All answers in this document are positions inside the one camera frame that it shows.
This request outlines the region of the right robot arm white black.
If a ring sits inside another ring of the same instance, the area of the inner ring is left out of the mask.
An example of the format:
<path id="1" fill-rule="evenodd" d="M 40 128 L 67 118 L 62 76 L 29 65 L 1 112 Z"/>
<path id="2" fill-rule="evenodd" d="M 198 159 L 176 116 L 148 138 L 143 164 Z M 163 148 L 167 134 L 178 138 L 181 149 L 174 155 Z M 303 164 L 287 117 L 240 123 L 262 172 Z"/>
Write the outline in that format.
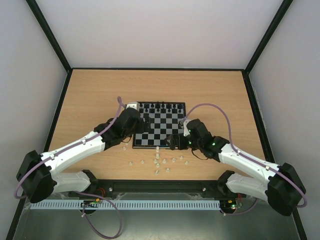
<path id="1" fill-rule="evenodd" d="M 187 119 L 183 132 L 169 135 L 165 143 L 171 150 L 199 150 L 207 159 L 244 172 L 245 176 L 227 170 L 218 178 L 218 191 L 224 196 L 252 196 L 283 216 L 290 216 L 306 200 L 306 188 L 292 165 L 278 165 L 242 151 L 230 139 L 212 135 L 199 119 Z"/>

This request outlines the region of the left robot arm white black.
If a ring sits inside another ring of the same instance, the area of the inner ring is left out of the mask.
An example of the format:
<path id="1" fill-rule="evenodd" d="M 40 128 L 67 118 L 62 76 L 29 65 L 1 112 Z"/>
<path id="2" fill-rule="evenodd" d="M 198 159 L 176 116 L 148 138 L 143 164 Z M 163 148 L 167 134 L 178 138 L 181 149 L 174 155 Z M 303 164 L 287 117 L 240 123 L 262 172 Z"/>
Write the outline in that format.
<path id="1" fill-rule="evenodd" d="M 27 153 L 17 172 L 16 179 L 23 189 L 24 198 L 38 203 L 51 194 L 85 192 L 95 184 L 88 170 L 65 173 L 64 170 L 93 154 L 119 145 L 133 134 L 142 134 L 150 128 L 150 117 L 134 108 L 127 108 L 116 117 L 96 126 L 84 137 L 56 150 Z"/>

